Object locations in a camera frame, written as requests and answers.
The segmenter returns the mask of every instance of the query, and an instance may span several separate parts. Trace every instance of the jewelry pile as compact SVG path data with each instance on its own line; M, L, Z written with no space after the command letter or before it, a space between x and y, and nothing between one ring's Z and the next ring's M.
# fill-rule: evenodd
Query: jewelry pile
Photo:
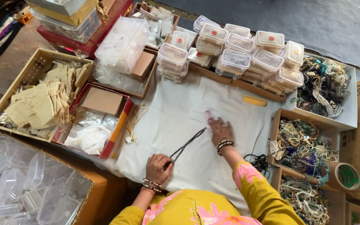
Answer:
M278 148L286 148L275 156L277 164L295 171L322 178L322 167L338 154L330 149L331 139L312 124L302 120L280 119Z
M324 225L329 222L328 203L317 186L287 177L282 179L280 195L306 224Z
M300 67L304 84L298 88L297 107L309 112L334 118L340 115L342 103L350 95L346 89L350 79L341 63L314 56L305 56Z

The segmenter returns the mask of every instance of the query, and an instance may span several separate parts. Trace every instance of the red box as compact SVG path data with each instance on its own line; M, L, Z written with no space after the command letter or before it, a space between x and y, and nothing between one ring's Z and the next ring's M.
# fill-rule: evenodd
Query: red box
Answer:
M48 31L42 25L37 28L37 31L52 45L64 46L81 54L88 55L91 59L94 59L94 53L98 48L98 44L104 40L105 36L116 23L117 19L120 16L125 16L132 9L132 7L132 0L116 0L108 12L109 18L102 21L101 26L85 44Z
M84 95L92 87L102 89L102 90L106 90L106 91L109 91L109 92L113 92L113 93L116 93L116 94L119 94L119 95L123 95L123 94L118 93L116 91L113 91L111 89L106 89L104 87L101 87L101 86L98 86L98 85L95 85L95 84L87 83L84 86L83 90L81 91L80 95L77 97L77 99L74 102L73 106L70 108L69 113L71 115L75 112L75 110L78 108L78 106L80 106L80 103L82 102L82 99L83 99ZM127 117L128 117L128 115L130 114L130 111L133 108L134 103L131 101L129 96L123 95L122 102L123 101L125 101L126 103L124 104L124 107L122 107L123 110L122 110L122 113L120 114L120 117L119 117L118 123L117 123L117 125L115 127L115 130L113 131L112 135L110 136L110 139L109 139L107 145L105 146L105 148L101 152L101 155L99 157L96 156L98 158L101 158L101 159L109 158L109 156L110 156L110 154L111 154L111 152L113 150L113 147L115 146L115 142L117 141L117 137L119 136L120 131L122 130L122 127L125 125L125 122L127 121ZM70 149L73 149L74 151L78 151L80 153L87 154L87 153L85 153L83 151L80 151L80 150L77 150L77 149L72 148L70 146L64 145L64 142L65 142L65 140L66 140L72 126L73 126L73 123L65 123L65 125L63 127L60 127L58 129L58 131L56 132L56 134L54 136L53 141L60 144L60 145L66 146L66 147L68 147Z

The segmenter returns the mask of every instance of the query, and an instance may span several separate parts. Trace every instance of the hand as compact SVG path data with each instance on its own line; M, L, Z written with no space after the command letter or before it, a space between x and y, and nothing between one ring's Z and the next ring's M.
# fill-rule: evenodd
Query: hand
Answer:
M212 128L213 136L212 142L216 147L223 140L234 141L233 127L230 122L227 121L227 125L224 124L224 121L221 117L211 118L208 120L209 126Z
M163 166L170 162L168 168L163 171ZM172 159L168 158L164 154L153 154L152 157L148 158L147 172L145 178L153 181L159 185L162 185L169 177L170 171L172 170L173 163Z

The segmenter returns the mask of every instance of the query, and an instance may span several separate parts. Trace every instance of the woman's left hand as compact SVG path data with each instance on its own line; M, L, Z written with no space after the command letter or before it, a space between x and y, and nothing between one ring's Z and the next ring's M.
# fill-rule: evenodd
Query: woman's left hand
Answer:
M163 166L170 162L167 169L164 171ZM153 154L148 158L146 177L148 180L162 185L169 177L172 170L172 159L168 158L165 154Z

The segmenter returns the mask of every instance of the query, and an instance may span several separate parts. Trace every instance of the packing tape roll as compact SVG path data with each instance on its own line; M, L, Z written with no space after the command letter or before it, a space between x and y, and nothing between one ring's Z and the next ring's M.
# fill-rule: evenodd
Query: packing tape roll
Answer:
M353 166L341 162L328 163L328 166L330 173L326 184L330 187L342 192L354 191L359 187L359 175ZM325 168L326 166L322 169L322 176L326 175Z

